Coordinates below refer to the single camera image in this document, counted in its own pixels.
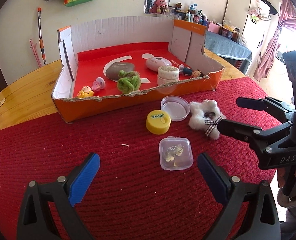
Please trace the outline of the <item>orange cardboard box tray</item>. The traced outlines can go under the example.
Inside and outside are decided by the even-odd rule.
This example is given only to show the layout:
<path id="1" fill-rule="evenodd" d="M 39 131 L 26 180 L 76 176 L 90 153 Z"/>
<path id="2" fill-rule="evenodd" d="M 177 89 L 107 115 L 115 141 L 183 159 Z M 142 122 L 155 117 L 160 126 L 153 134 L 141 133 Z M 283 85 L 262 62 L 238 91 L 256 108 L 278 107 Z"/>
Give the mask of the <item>orange cardboard box tray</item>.
<path id="1" fill-rule="evenodd" d="M 214 90 L 224 66 L 204 52 L 206 28 L 162 17 L 114 17 L 57 32 L 62 70 L 51 98 L 65 122 Z"/>

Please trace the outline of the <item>blue-grey covered side table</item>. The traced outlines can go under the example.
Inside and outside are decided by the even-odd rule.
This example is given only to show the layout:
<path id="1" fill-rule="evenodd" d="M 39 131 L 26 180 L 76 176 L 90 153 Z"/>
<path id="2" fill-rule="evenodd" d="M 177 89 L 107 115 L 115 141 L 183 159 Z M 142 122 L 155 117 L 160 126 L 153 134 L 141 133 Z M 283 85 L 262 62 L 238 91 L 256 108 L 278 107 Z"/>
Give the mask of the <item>blue-grey covered side table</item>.
<path id="1" fill-rule="evenodd" d="M 206 32 L 205 48 L 224 58 L 230 64 L 235 65 L 237 61 L 240 61 L 238 69 L 243 74 L 247 73 L 248 67 L 251 65 L 252 52 L 247 47 L 211 31 Z"/>

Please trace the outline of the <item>white fluffy bow plush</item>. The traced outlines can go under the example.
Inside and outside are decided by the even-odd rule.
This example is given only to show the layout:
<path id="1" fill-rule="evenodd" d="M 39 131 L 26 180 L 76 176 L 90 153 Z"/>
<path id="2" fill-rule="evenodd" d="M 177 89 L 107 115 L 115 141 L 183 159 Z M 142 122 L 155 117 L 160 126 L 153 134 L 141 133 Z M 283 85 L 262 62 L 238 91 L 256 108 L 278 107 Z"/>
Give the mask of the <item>white fluffy bow plush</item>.
<path id="1" fill-rule="evenodd" d="M 202 131 L 205 136 L 217 140 L 220 132 L 217 128 L 219 122 L 227 117 L 220 111 L 215 100 L 192 101 L 189 103 L 191 118 L 189 126 L 197 131 Z"/>

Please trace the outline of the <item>grey eye shadow case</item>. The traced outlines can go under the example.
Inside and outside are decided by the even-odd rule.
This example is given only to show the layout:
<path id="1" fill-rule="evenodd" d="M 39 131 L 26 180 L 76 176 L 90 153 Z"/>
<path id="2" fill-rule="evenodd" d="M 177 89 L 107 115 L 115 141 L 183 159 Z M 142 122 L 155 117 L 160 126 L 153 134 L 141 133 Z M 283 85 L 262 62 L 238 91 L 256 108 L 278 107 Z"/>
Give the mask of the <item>grey eye shadow case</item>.
<path id="1" fill-rule="evenodd" d="M 134 71 L 135 65 L 129 62 L 114 62 L 109 65 L 106 70 L 106 77 L 113 81 L 118 81 L 119 72 L 123 70 L 124 72 Z"/>

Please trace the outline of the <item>yellow round cap container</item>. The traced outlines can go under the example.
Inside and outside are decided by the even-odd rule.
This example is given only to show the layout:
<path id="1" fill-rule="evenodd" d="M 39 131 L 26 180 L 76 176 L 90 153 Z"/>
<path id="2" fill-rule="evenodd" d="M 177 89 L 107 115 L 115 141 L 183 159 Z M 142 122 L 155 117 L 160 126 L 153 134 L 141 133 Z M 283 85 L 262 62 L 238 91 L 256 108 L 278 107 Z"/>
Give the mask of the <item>yellow round cap container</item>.
<path id="1" fill-rule="evenodd" d="M 146 128 L 152 134 L 165 134 L 169 130 L 170 124 L 169 114 L 162 110 L 151 111 L 146 117 Z"/>

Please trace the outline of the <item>pink curtain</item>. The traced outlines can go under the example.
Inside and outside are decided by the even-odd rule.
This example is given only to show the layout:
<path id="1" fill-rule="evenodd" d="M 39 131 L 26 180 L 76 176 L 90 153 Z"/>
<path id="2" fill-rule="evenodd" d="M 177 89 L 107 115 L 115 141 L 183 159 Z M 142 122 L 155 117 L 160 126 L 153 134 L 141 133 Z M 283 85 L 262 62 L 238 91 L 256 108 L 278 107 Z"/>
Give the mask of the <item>pink curtain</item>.
<path id="1" fill-rule="evenodd" d="M 278 25 L 272 39 L 269 41 L 266 51 L 257 66 L 254 78 L 256 81 L 266 78 L 273 66 L 277 52 L 278 39 L 283 28 L 296 31 L 296 9 L 290 0 L 281 0 Z"/>

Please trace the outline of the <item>white glitter-lid cream jar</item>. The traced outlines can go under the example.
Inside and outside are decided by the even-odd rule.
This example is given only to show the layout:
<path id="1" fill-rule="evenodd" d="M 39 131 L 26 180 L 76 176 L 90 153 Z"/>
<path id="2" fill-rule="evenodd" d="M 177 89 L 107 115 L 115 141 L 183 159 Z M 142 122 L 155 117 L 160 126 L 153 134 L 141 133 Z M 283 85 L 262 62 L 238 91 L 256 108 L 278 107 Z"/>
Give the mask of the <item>white glitter-lid cream jar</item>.
<path id="1" fill-rule="evenodd" d="M 157 85 L 161 86 L 167 83 L 177 82 L 180 71 L 174 66 L 161 66 L 158 68 Z"/>

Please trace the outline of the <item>pink round mini camera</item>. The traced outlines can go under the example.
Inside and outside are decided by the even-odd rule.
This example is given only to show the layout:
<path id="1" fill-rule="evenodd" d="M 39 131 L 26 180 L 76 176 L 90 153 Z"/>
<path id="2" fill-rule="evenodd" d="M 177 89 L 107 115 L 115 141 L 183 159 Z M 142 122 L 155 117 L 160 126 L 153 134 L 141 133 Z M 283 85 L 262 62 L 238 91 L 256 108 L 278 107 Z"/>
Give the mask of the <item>pink round mini camera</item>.
<path id="1" fill-rule="evenodd" d="M 163 57 L 151 57 L 149 59 L 146 60 L 145 65 L 148 69 L 154 71 L 154 72 L 158 72 L 159 67 L 161 66 L 170 66 L 172 65 L 172 63 L 163 58 Z"/>

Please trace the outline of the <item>blue suit boy figurine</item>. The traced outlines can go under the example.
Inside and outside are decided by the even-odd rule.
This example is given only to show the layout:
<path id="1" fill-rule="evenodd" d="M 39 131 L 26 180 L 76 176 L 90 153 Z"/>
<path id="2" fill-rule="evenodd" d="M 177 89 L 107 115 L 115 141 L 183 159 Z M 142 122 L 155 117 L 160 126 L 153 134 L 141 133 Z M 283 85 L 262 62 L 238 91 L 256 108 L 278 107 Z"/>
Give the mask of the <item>blue suit boy figurine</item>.
<path id="1" fill-rule="evenodd" d="M 204 76 L 204 74 L 199 69 L 192 70 L 190 67 L 185 67 L 183 64 L 179 66 L 179 72 L 184 76 L 189 76 L 192 78 Z"/>

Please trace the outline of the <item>pink yellow small figurine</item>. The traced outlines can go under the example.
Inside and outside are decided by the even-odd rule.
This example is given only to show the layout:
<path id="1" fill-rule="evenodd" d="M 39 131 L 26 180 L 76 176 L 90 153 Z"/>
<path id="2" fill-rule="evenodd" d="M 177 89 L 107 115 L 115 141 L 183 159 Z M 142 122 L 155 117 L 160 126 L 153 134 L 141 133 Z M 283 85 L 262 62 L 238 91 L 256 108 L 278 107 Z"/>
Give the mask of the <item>pink yellow small figurine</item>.
<path id="1" fill-rule="evenodd" d="M 104 89 L 105 86 L 106 86 L 106 83 L 104 79 L 102 77 L 97 77 L 91 87 L 83 86 L 83 88 L 78 92 L 77 97 L 80 99 L 92 97 L 94 96 L 94 92 Z"/>

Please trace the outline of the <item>green fuzzy frog toy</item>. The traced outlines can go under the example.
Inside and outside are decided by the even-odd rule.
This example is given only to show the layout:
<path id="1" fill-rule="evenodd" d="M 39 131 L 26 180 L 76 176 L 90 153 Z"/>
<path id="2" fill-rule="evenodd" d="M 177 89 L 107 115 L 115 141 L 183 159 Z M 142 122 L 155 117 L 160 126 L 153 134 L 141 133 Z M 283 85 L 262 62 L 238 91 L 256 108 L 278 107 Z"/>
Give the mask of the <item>green fuzzy frog toy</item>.
<path id="1" fill-rule="evenodd" d="M 137 71 L 126 72 L 124 70 L 120 70 L 118 76 L 117 89 L 122 94 L 130 94 L 139 90 L 141 79 L 140 74 Z"/>

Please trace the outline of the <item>white cabinet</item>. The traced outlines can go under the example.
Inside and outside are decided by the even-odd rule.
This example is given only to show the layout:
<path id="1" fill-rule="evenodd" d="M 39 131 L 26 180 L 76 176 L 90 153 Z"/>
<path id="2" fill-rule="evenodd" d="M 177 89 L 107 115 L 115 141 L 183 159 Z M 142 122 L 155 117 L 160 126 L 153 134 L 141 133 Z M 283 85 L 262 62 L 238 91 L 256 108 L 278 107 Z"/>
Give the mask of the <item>white cabinet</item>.
<path id="1" fill-rule="evenodd" d="M 272 20 L 278 16 L 277 10 L 264 0 L 227 1 L 224 19 L 240 30 L 237 42 L 251 51 L 249 59 L 240 66 L 241 72 L 246 74 L 259 56 Z"/>

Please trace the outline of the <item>pink rabbit plush toy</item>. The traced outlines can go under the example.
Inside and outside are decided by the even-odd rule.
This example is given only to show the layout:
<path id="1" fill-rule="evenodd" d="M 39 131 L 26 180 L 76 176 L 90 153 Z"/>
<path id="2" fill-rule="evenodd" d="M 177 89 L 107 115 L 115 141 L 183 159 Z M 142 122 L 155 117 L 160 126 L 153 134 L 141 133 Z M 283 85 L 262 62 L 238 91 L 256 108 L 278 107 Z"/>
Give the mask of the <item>pink rabbit plush toy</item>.
<path id="1" fill-rule="evenodd" d="M 151 14 L 163 14 L 165 9 L 166 9 L 165 0 L 155 0 L 149 12 Z"/>

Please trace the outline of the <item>clear small plastic box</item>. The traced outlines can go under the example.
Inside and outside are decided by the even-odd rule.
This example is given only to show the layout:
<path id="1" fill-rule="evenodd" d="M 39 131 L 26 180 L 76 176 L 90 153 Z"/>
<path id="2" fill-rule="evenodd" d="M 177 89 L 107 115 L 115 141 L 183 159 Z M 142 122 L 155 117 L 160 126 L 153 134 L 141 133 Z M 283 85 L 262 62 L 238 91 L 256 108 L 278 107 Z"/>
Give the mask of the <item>clear small plastic box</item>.
<path id="1" fill-rule="evenodd" d="M 194 163 L 191 143 L 187 138 L 167 137 L 159 143 L 160 166 L 166 171 L 190 168 Z"/>

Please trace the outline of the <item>white round jar lid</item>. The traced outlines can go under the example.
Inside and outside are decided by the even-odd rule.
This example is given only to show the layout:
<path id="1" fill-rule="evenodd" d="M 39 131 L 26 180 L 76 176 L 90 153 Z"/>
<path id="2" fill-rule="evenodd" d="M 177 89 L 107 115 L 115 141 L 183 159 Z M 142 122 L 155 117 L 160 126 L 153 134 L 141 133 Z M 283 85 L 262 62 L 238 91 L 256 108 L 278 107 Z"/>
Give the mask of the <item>white round jar lid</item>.
<path id="1" fill-rule="evenodd" d="M 179 96 L 166 96 L 161 100 L 160 109 L 168 113 L 171 121 L 183 121 L 190 113 L 190 105 Z"/>

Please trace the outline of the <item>red knitted table mat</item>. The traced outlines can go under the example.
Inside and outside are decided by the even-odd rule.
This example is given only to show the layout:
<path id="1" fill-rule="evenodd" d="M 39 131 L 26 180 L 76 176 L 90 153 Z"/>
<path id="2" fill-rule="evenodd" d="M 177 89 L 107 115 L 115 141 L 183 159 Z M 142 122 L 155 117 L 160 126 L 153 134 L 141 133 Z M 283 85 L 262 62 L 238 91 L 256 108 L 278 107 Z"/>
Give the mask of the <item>red knitted table mat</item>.
<path id="1" fill-rule="evenodd" d="M 55 181 L 91 152 L 100 168 L 75 209 L 95 239 L 201 239 L 221 210 L 198 167 L 166 171 L 149 102 L 65 123 L 59 114 L 0 130 L 0 231 L 16 238 L 28 183 Z"/>

